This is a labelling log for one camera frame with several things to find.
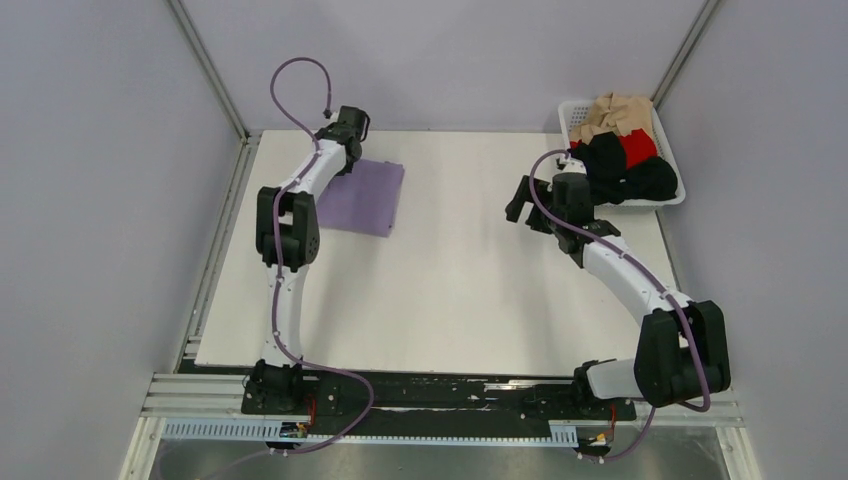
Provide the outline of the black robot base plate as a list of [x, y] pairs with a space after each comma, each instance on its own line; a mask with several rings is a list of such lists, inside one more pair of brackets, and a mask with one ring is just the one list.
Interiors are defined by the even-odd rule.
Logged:
[[303, 416], [311, 433], [540, 436], [552, 421], [609, 427], [636, 417], [623, 399], [590, 400], [571, 377], [303, 370], [301, 403], [284, 411], [249, 395], [246, 415]]

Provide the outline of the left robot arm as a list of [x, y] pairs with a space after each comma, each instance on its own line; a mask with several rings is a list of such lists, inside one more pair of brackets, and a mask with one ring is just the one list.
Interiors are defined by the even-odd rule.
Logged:
[[343, 106], [329, 119], [311, 135], [313, 152], [294, 173], [257, 194], [255, 246], [267, 268], [270, 321], [248, 393], [283, 413], [306, 400], [300, 320], [306, 274], [320, 247], [317, 201], [331, 180], [352, 172], [370, 126], [357, 107]]

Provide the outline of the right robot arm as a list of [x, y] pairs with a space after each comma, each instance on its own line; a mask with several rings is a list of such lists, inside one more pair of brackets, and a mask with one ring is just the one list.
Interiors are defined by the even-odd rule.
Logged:
[[505, 208], [507, 221], [517, 222], [526, 205], [532, 207], [527, 226], [554, 236], [559, 250], [612, 292], [639, 327], [633, 358], [593, 360], [576, 369], [575, 411], [596, 417], [618, 398], [655, 408], [693, 408], [701, 398], [699, 408], [708, 409], [710, 395], [731, 384], [721, 308], [664, 284], [639, 261], [620, 230], [596, 217], [585, 175], [523, 176]]

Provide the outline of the purple t shirt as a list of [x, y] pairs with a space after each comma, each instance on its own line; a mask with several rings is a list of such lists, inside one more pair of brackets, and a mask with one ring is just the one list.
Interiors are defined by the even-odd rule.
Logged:
[[333, 178], [317, 201], [322, 229], [388, 238], [398, 210], [405, 169], [362, 159], [351, 173]]

